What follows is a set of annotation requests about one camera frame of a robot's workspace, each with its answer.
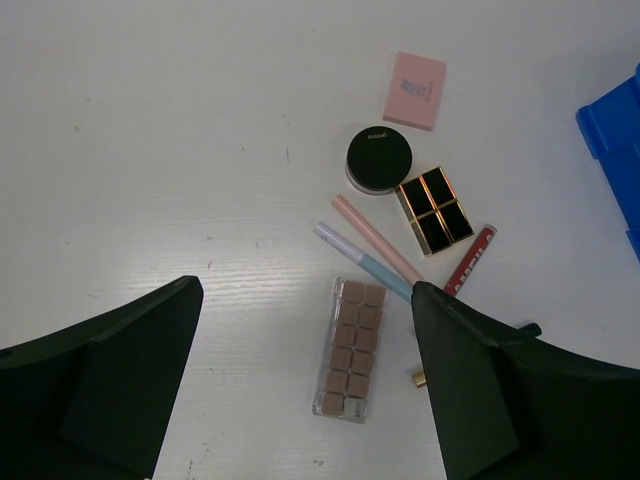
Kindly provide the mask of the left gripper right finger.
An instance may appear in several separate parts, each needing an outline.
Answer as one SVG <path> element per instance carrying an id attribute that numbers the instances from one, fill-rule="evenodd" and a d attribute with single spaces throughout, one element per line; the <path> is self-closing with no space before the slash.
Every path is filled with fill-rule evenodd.
<path id="1" fill-rule="evenodd" d="M 419 282 L 412 312 L 450 479 L 635 479 L 639 373 L 581 356 Z"/>

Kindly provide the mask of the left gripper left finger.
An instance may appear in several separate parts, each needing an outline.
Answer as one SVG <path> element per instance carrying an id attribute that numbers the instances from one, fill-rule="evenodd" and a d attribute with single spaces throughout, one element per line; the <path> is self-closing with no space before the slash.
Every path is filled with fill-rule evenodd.
<path id="1" fill-rule="evenodd" d="M 202 303 L 183 276 L 2 349 L 2 478 L 152 478 Z"/>

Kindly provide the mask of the red lip gloss tube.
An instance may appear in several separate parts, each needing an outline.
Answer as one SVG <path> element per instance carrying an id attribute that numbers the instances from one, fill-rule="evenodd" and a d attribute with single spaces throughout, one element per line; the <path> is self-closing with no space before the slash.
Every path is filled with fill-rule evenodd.
<path id="1" fill-rule="evenodd" d="M 444 291 L 447 294 L 456 296 L 460 292 L 496 233 L 497 229 L 492 225 L 487 224 L 482 228 L 446 282 Z"/>

